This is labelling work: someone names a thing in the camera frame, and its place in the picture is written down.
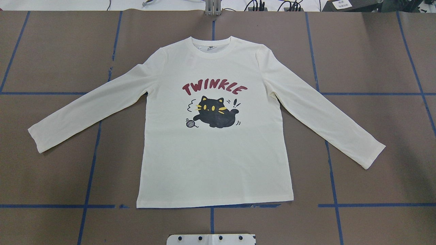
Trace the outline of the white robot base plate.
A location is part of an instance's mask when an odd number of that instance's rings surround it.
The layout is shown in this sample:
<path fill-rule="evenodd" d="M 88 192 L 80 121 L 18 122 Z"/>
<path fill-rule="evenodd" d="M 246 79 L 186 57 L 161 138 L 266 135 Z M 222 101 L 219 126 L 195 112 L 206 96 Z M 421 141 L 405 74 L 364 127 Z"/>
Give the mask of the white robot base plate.
<path fill-rule="evenodd" d="M 256 245 L 254 234 L 173 234 L 167 245 Z"/>

